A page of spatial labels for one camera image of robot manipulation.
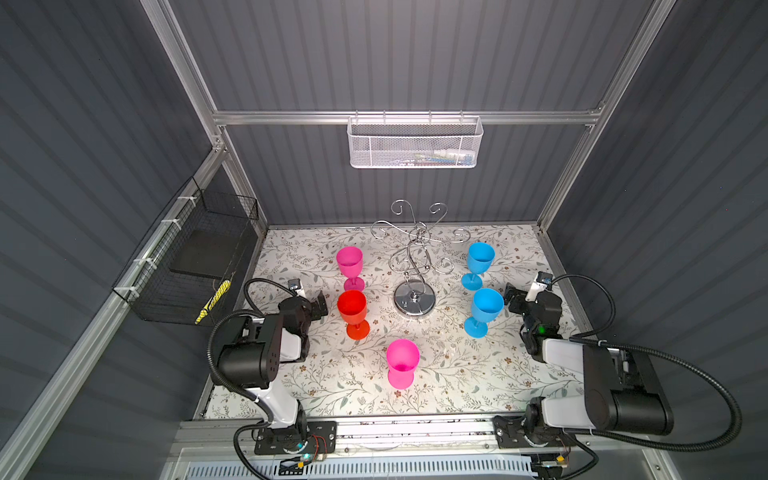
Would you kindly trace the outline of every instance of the black wire basket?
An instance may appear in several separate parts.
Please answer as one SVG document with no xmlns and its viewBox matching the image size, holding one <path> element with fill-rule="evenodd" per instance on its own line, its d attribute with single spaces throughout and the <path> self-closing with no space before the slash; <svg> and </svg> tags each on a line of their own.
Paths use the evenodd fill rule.
<svg viewBox="0 0 768 480">
<path fill-rule="evenodd" d="M 256 248 L 255 198 L 198 190 L 171 220 L 129 285 L 113 291 L 151 322 L 212 326 L 231 312 Z"/>
</svg>

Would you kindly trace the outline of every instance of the blue wine glass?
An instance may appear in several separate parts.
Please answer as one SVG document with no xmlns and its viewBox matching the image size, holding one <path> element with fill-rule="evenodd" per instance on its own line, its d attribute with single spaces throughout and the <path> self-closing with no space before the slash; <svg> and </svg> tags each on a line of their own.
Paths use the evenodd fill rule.
<svg viewBox="0 0 768 480">
<path fill-rule="evenodd" d="M 490 268 L 493 259 L 496 257 L 496 250 L 493 247 L 483 242 L 473 243 L 469 247 L 469 255 L 467 255 L 467 266 L 469 271 L 462 277 L 462 285 L 467 290 L 477 290 L 482 286 L 481 273 L 485 273 Z"/>
<path fill-rule="evenodd" d="M 504 297 L 496 290 L 481 288 L 472 299 L 472 316 L 464 322 L 470 337 L 481 339 L 488 334 L 488 324 L 504 309 Z"/>
</svg>

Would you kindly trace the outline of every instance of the metal frame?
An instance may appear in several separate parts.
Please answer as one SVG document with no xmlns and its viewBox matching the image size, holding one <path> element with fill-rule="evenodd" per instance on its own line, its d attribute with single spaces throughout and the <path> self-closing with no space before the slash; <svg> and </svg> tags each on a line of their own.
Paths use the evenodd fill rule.
<svg viewBox="0 0 768 480">
<path fill-rule="evenodd" d="M 519 222 L 491 222 L 491 225 L 536 225 L 535 220 L 522 220 Z M 395 227 L 413 227 L 413 223 L 393 223 Z M 442 227 L 474 227 L 478 225 L 489 225 L 488 222 L 440 222 L 440 225 Z M 296 225 L 296 224 L 286 224 L 286 225 L 270 225 L 270 230 L 298 230 L 298 229 L 308 229 L 308 228 L 346 228 L 346 229 L 362 229 L 367 230 L 371 227 L 370 223 L 315 223 L 312 225 Z"/>
<path fill-rule="evenodd" d="M 248 180 L 248 176 L 240 161 L 240 157 L 234 149 L 232 139 L 229 134 L 214 121 L 214 112 L 216 111 L 214 98 L 211 96 L 210 91 L 205 84 L 203 74 L 197 66 L 197 62 L 192 55 L 192 51 L 184 37 L 184 33 L 181 31 L 181 26 L 176 19 L 176 15 L 174 15 L 170 2 L 168 0 L 141 0 L 141 6 L 144 7 L 147 17 L 157 33 L 158 38 L 160 38 L 165 53 L 168 55 L 171 64 L 174 66 L 176 75 L 179 77 L 184 90 L 187 92 L 187 96 L 189 97 L 195 112 L 197 112 L 200 123 L 203 125 L 211 144 L 215 145 L 222 141 L 224 145 L 226 145 L 227 150 L 229 150 L 230 158 L 228 161 L 224 162 L 223 166 L 224 171 L 232 182 L 235 193 L 244 197 L 256 198 L 258 200 L 256 191 Z M 260 226 L 258 234 L 262 237 L 266 233 L 269 224 L 261 209 L 261 202 L 258 202 L 258 207 Z"/>
<path fill-rule="evenodd" d="M 587 158 L 589 158 L 589 155 L 594 150 L 594 146 L 600 140 L 600 136 L 605 131 L 609 120 L 616 111 L 616 107 L 624 96 L 624 92 L 627 91 L 627 87 L 629 87 L 634 74 L 640 67 L 640 63 L 645 58 L 646 53 L 648 53 L 651 44 L 654 43 L 656 36 L 661 30 L 661 26 L 667 20 L 667 16 L 672 11 L 676 1 L 654 0 L 654 3 L 650 6 L 640 29 L 632 40 L 627 54 L 616 71 L 616 75 L 611 80 L 611 84 L 608 85 L 608 90 L 605 92 L 601 102 L 598 122 L 594 127 L 588 128 L 584 136 L 579 140 L 571 154 L 571 158 L 568 160 L 565 170 L 563 170 L 563 174 L 541 212 L 539 225 L 541 225 L 543 231 L 547 231 L 552 225 L 554 216 L 558 214 L 558 210 L 560 210 L 565 197 L 568 195 L 571 187 L 573 187 L 576 177 L 578 177 L 584 164 L 587 163 Z"/>
<path fill-rule="evenodd" d="M 541 251 L 544 252 L 544 256 L 549 262 L 549 267 L 552 269 L 552 274 L 555 276 L 565 274 L 565 267 L 560 261 L 560 257 L 557 250 L 554 249 L 552 241 L 549 240 L 549 235 L 547 235 L 547 233 L 539 227 L 534 227 L 533 230 L 534 233 L 536 233 L 538 244 L 541 246 Z M 579 331 L 588 332 L 589 330 L 592 330 L 592 324 L 589 321 L 589 317 L 587 317 L 586 310 L 584 310 L 584 307 L 581 305 L 581 300 L 579 300 L 578 295 L 576 294 L 576 290 L 574 289 L 573 283 L 571 283 L 571 279 L 563 279 L 562 281 L 558 282 L 557 285 L 560 286 L 560 290 L 565 297 L 565 302 L 571 308 L 571 313 L 574 316 L 574 322 L 576 322 L 576 326 L 578 327 Z"/>
<path fill-rule="evenodd" d="M 182 207 L 189 201 L 188 197 L 197 191 L 197 185 L 205 187 L 210 183 L 226 156 L 227 152 L 219 146 L 211 150 L 195 173 L 194 181 L 190 180 L 187 183 L 180 192 L 179 198 L 170 207 L 165 220 L 176 218 Z M 160 222 L 142 247 L 138 258 L 149 257 L 168 228 L 171 228 L 171 222 Z M 130 283 L 141 268 L 141 263 L 132 263 L 120 284 Z M 58 367 L 51 381 L 35 400 L 0 452 L 1 480 L 20 480 L 27 475 L 129 311 L 130 308 L 123 299 L 116 293 L 110 292 L 88 328 L 72 347 L 67 358 Z"/>
<path fill-rule="evenodd" d="M 559 447 L 499 449 L 492 418 L 496 413 L 394 415 L 323 418 L 339 423 L 336 452 L 329 458 L 409 457 L 424 455 L 482 455 L 494 452 L 529 454 L 559 452 Z M 184 478 L 191 462 L 236 461 L 235 430 L 252 419 L 181 422 L 161 480 Z M 603 437 L 579 435 L 593 450 L 638 450 L 641 447 Z M 242 435 L 240 446 L 253 451 L 255 442 Z"/>
<path fill-rule="evenodd" d="M 480 117 L 485 125 L 594 125 L 600 111 L 215 111 L 217 125 L 346 125 L 355 121 L 457 123 Z"/>
</svg>

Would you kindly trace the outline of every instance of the plastic wine glass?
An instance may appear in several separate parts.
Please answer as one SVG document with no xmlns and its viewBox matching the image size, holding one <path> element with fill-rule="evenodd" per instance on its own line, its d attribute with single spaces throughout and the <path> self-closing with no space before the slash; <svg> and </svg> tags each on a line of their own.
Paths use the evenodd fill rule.
<svg viewBox="0 0 768 480">
<path fill-rule="evenodd" d="M 488 271 L 495 257 L 496 250 L 493 250 L 493 247 L 487 243 L 473 243 L 469 247 L 469 255 L 467 255 L 467 266 L 472 273 L 467 273 L 462 277 L 464 288 L 477 290 L 482 287 L 482 278 L 479 275 Z"/>
<path fill-rule="evenodd" d="M 504 297 L 496 290 L 481 288 L 472 298 L 472 316 L 464 322 L 470 337 L 481 339 L 488 335 L 488 324 L 504 309 Z"/>
<path fill-rule="evenodd" d="M 386 362 L 389 365 L 389 384 L 398 390 L 405 390 L 413 384 L 414 372 L 419 366 L 419 348 L 410 340 L 395 340 L 387 347 Z"/>
<path fill-rule="evenodd" d="M 339 295 L 336 302 L 341 317 L 347 323 L 346 335 L 353 340 L 362 340 L 371 332 L 371 326 L 366 320 L 368 300 L 359 290 L 349 290 Z"/>
<path fill-rule="evenodd" d="M 344 290 L 362 290 L 366 282 L 359 277 L 362 272 L 362 250 L 357 247 L 344 247 L 336 254 L 341 274 L 347 278 Z"/>
</svg>

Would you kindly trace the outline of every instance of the black motor joint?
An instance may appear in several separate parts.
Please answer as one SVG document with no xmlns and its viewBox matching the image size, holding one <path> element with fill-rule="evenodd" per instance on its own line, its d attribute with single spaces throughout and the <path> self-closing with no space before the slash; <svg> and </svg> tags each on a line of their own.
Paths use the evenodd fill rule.
<svg viewBox="0 0 768 480">
<path fill-rule="evenodd" d="M 549 284 L 552 280 L 550 273 L 539 272 L 537 283 Z M 504 291 L 504 303 L 509 311 L 522 315 L 523 324 L 520 327 L 520 338 L 525 344 L 528 355 L 537 362 L 544 362 L 541 345 L 545 339 L 562 339 L 558 334 L 560 317 L 563 314 L 563 300 L 550 290 L 539 292 L 536 300 L 528 302 L 525 297 L 528 292 L 515 288 L 510 283 Z"/>
</svg>

